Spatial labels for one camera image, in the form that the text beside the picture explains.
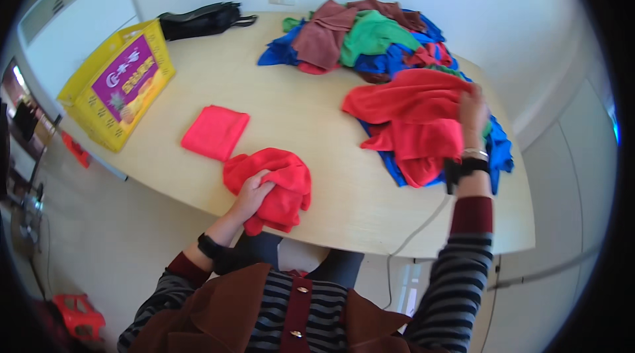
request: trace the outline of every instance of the purple label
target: purple label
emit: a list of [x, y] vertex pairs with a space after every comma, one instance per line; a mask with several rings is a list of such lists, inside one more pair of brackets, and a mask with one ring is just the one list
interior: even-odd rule
[[120, 122], [123, 106], [137, 97], [141, 86], [154, 76], [157, 69], [146, 37], [141, 35], [97, 78], [93, 90]]

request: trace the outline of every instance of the striped shirt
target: striped shirt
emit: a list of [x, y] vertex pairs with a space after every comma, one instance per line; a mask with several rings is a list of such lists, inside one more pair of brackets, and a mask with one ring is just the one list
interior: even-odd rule
[[[474, 211], [489, 212], [489, 216], [474, 220]], [[453, 353], [467, 353], [493, 260], [491, 240], [490, 199], [457, 201], [448, 243], [433, 263], [430, 285], [403, 334], [404, 338], [426, 349], [443, 348]], [[258, 320], [246, 352], [279, 350], [292, 280], [280, 272], [269, 272]], [[132, 325], [119, 337], [118, 351], [127, 352], [154, 314], [163, 309], [181, 308], [194, 291], [190, 281], [166, 270], [154, 294], [139, 308]], [[346, 298], [344, 287], [313, 281], [306, 329], [311, 352], [346, 351], [346, 334], [340, 321]]]

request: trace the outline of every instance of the brown vest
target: brown vest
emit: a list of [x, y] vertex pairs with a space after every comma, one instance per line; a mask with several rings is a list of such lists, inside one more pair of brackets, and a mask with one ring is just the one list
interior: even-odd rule
[[[209, 280], [187, 298], [181, 309], [155, 314], [129, 353], [244, 352], [258, 319], [270, 269], [266, 263], [257, 263]], [[430, 352], [393, 336], [410, 320], [404, 314], [379, 309], [355, 290], [349, 290], [345, 307], [349, 352]]]

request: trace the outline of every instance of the wooden table top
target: wooden table top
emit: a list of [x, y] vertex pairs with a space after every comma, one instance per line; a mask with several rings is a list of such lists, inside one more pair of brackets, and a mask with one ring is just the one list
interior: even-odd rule
[[[141, 183], [214, 215], [234, 196], [222, 182], [223, 163], [187, 151], [180, 141], [202, 108], [214, 104], [251, 115], [233, 156], [266, 147], [296, 153], [309, 167], [313, 199], [291, 233], [267, 231], [315, 245], [371, 254], [391, 254], [433, 213], [445, 186], [399, 188], [361, 125], [340, 111], [349, 90], [366, 84], [338, 69], [315, 76], [289, 65], [257, 66], [266, 44], [282, 33], [290, 13], [259, 13], [256, 24], [223, 34], [168, 43], [175, 77], [155, 99], [120, 153], [91, 141], [65, 117], [60, 127], [84, 148]], [[505, 111], [473, 63], [456, 57], [461, 70], [483, 87], [488, 105], [513, 143], [515, 168], [501, 173], [495, 199], [494, 252], [535, 246], [533, 207], [523, 158]], [[435, 257], [449, 231], [453, 199], [399, 253]]]

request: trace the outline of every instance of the red sleeve cuff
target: red sleeve cuff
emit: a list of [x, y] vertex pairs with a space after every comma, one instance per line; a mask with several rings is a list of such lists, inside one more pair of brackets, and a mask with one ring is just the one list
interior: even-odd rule
[[492, 199], [484, 196], [457, 200], [450, 234], [491, 232], [492, 207]]
[[192, 283], [195, 288], [201, 287], [211, 275], [211, 272], [202, 270], [193, 264], [192, 261], [187, 259], [186, 255], [183, 254], [183, 251], [181, 251], [179, 255], [172, 260], [167, 269]]

